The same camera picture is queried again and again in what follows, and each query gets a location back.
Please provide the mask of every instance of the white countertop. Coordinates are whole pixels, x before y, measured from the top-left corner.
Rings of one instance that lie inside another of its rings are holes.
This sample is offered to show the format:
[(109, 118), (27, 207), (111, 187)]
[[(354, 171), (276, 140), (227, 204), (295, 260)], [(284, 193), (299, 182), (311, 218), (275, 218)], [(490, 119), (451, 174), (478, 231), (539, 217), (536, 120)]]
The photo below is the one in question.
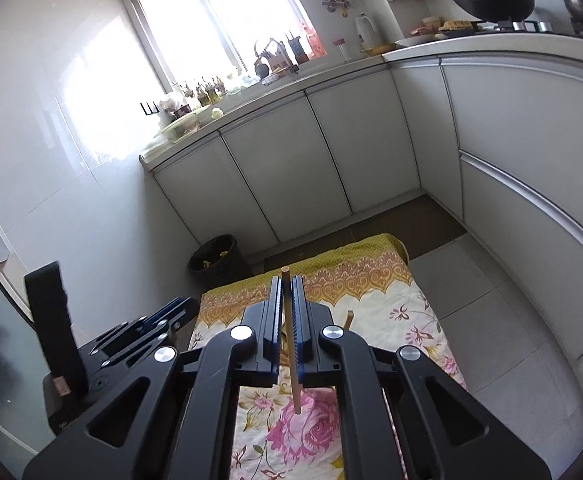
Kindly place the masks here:
[(155, 146), (151, 150), (141, 153), (139, 160), (146, 170), (152, 171), (159, 164), (165, 162), (181, 150), (184, 150), (187, 146), (265, 105), (351, 72), (357, 72), (386, 62), (471, 52), (524, 52), (527, 54), (544, 54), (583, 62), (583, 40), (557, 34), (513, 32), (509, 34), (468, 36), (465, 38), (435, 41), (433, 43), (401, 48), (384, 56), (354, 61), (315, 75), (291, 80), (289, 84), (271, 90), (261, 97), (225, 113), (222, 118), (206, 124), (195, 133), (183, 137), (175, 144), (166, 142), (161, 146)]

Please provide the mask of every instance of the floral tablecloth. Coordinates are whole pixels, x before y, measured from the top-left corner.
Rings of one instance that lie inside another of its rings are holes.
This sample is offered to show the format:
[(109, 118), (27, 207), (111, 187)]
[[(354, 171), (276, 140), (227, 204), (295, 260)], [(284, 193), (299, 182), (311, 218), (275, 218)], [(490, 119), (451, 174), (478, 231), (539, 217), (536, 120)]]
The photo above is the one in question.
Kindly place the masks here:
[[(395, 351), (412, 344), (464, 385), (443, 329), (416, 285), (404, 245), (382, 234), (290, 264), (303, 277), (305, 296), (332, 310), (342, 325), (367, 343)], [(266, 300), (272, 277), (266, 272), (207, 292), (201, 301), (190, 348), (205, 345), (222, 330), (240, 324), (245, 307)], [(343, 480), (338, 408), (332, 388), (312, 388), (293, 410), (290, 372), (282, 356), (278, 385), (241, 388), (230, 478), (235, 480)]]

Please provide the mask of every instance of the window frame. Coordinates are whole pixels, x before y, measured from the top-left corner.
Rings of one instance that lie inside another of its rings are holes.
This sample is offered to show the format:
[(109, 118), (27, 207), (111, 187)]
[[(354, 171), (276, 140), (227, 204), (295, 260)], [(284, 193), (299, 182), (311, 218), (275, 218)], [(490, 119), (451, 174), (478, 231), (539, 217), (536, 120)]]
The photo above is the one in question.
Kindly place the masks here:
[[(222, 44), (222, 47), (227, 54), (227, 57), (232, 62), (232, 64), (238, 68), (239, 73), (249, 70), (251, 67), (251, 63), (245, 62), (238, 53), (238, 50), (234, 47), (232, 42), (232, 38), (227, 33), (225, 28), (222, 26), (220, 18), (214, 12), (214, 8), (209, 0), (198, 0), (206, 10), (207, 17), (214, 26), (216, 33), (218, 35), (219, 41)], [(299, 22), (309, 23), (309, 18), (306, 15), (304, 9), (299, 7), (299, 3), (297, 0), (287, 0), (290, 7), (292, 8), (293, 12), (296, 14)], [(129, 14), (129, 17), (132, 21), (132, 25), (134, 26), (134, 30), (136, 31), (137, 36), (139, 37), (140, 43), (145, 50), (145, 53), (148, 57), (150, 65), (152, 65), (156, 76), (165, 90), (165, 92), (172, 91), (172, 83), (177, 82), (172, 74), (171, 70), (169, 70), (169, 66), (166, 63), (158, 43), (150, 29), (150, 25), (143, 13), (142, 6), (140, 5), (140, 0), (123, 0), (124, 7)]]

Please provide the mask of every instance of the black trash bin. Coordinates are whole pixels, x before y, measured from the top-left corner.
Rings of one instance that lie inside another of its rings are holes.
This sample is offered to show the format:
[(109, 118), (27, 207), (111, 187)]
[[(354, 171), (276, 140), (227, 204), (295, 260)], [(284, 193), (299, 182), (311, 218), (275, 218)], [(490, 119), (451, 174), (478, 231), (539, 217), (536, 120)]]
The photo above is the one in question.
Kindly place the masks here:
[(206, 291), (254, 276), (234, 235), (220, 235), (203, 244), (187, 267)]

